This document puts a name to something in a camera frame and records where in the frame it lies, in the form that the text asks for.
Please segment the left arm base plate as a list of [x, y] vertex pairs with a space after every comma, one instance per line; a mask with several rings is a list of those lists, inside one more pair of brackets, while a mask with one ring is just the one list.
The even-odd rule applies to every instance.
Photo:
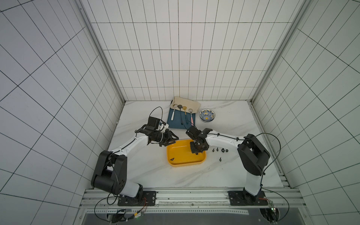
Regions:
[[144, 191], [140, 185], [135, 197], [120, 196], [118, 206], [154, 206], [156, 201], [156, 191]]

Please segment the yellow plastic storage box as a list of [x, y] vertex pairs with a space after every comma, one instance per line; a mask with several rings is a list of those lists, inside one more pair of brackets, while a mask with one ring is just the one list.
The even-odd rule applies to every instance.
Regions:
[[178, 140], [175, 144], [167, 146], [167, 160], [172, 167], [192, 166], [203, 163], [206, 153], [193, 154], [190, 150], [191, 139]]

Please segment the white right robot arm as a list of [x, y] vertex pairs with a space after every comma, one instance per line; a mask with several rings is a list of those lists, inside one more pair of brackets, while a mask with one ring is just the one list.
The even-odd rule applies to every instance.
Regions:
[[247, 171], [243, 192], [253, 197], [259, 195], [264, 173], [271, 164], [269, 162], [271, 155], [257, 136], [252, 134], [244, 137], [228, 136], [209, 128], [200, 131], [195, 127], [187, 130], [186, 134], [192, 140], [190, 149], [194, 154], [207, 151], [211, 146], [238, 152], [243, 168]]

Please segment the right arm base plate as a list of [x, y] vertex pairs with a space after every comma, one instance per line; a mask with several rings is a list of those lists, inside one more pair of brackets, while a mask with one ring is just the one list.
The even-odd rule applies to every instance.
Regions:
[[246, 190], [242, 191], [228, 191], [229, 201], [231, 206], [267, 206], [268, 200], [265, 193], [260, 192], [253, 196]]

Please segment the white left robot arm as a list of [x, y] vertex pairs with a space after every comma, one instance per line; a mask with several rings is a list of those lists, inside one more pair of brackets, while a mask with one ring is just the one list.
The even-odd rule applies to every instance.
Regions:
[[140, 150], [150, 143], [160, 147], [176, 143], [179, 137], [169, 129], [163, 131], [140, 128], [133, 139], [112, 151], [102, 151], [98, 157], [91, 180], [91, 186], [115, 196], [142, 199], [143, 187], [127, 179], [128, 154]]

